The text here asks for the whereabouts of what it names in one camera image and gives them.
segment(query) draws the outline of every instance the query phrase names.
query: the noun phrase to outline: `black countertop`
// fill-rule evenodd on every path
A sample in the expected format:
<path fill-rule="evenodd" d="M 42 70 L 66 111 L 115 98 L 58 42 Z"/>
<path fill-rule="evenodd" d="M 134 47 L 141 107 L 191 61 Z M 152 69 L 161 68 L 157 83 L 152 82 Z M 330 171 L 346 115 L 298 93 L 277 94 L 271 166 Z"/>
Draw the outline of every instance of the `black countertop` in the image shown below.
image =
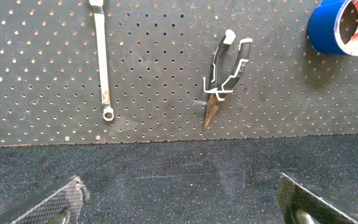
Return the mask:
<path fill-rule="evenodd" d="M 279 172 L 358 207 L 358 135 L 0 148 L 0 214 L 78 175 L 82 223 L 283 223 Z"/>

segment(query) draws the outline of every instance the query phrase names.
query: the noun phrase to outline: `perforated metal board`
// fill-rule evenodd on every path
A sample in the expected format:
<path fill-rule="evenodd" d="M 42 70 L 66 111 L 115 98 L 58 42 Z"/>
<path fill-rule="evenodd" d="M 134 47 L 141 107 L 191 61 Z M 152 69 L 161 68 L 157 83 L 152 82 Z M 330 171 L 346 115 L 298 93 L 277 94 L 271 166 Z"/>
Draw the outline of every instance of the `perforated metal board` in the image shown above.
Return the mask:
<path fill-rule="evenodd" d="M 311 48 L 316 4 L 105 1 L 106 123 L 89 3 L 0 1 L 0 146 L 358 133 L 358 57 Z M 254 39 L 251 61 L 202 132 L 203 76 L 225 29 Z"/>

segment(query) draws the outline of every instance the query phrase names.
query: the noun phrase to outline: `combination wrench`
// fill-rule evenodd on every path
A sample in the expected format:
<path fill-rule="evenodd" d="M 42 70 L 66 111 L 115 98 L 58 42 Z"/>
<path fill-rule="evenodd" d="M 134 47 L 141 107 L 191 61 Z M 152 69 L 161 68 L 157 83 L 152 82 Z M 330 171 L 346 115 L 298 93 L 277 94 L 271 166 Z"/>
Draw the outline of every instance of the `combination wrench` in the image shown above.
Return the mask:
<path fill-rule="evenodd" d="M 98 43 L 98 60 L 100 87 L 102 93 L 103 118 L 105 121 L 114 119 L 114 110 L 110 103 L 109 78 L 106 58 L 106 39 L 104 36 L 104 12 L 103 0 L 89 0 L 93 10 L 94 23 L 96 26 L 96 41 Z"/>

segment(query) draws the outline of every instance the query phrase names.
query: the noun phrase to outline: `pliers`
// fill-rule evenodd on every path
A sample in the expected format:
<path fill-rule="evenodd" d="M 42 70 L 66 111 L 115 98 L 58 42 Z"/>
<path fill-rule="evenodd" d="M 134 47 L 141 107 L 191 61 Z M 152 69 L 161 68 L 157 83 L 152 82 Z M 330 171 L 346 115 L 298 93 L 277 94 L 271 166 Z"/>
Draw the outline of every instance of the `pliers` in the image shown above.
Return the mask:
<path fill-rule="evenodd" d="M 251 38 L 245 38 L 240 40 L 236 63 L 234 64 L 230 74 L 225 79 L 222 79 L 223 59 L 221 57 L 222 55 L 226 54 L 227 50 L 229 49 L 235 38 L 236 34 L 233 32 L 233 30 L 228 29 L 223 39 L 220 41 L 218 47 L 216 48 L 215 55 L 212 61 L 211 83 L 209 86 L 209 90 L 206 90 L 206 78 L 203 77 L 204 92 L 210 94 L 208 105 L 206 107 L 206 114 L 204 117 L 203 131 L 205 131 L 216 112 L 218 112 L 219 103 L 224 101 L 228 93 L 233 92 L 234 86 L 237 84 L 242 74 L 246 70 L 250 50 L 252 47 Z"/>

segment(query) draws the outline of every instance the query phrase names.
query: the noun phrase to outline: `pliers handle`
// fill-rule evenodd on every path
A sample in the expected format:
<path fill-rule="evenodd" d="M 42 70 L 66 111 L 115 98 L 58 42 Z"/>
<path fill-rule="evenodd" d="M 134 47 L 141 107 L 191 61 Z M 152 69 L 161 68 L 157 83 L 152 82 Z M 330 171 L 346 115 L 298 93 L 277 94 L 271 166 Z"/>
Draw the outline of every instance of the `pliers handle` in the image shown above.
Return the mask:
<path fill-rule="evenodd" d="M 242 74 L 245 72 L 247 62 L 249 60 L 252 39 L 245 38 L 240 40 L 239 51 L 237 53 L 236 63 L 234 64 L 233 69 L 225 79 L 222 79 L 223 60 L 221 59 L 221 55 L 224 55 L 227 50 L 229 50 L 235 38 L 236 34 L 233 32 L 233 30 L 228 29 L 220 41 L 218 47 L 216 48 L 212 61 L 211 83 L 209 90 L 206 90 L 206 78 L 203 77 L 204 92 L 215 94 L 218 101 L 224 101 L 225 96 L 228 93 L 233 92 L 232 89 L 237 84 Z"/>

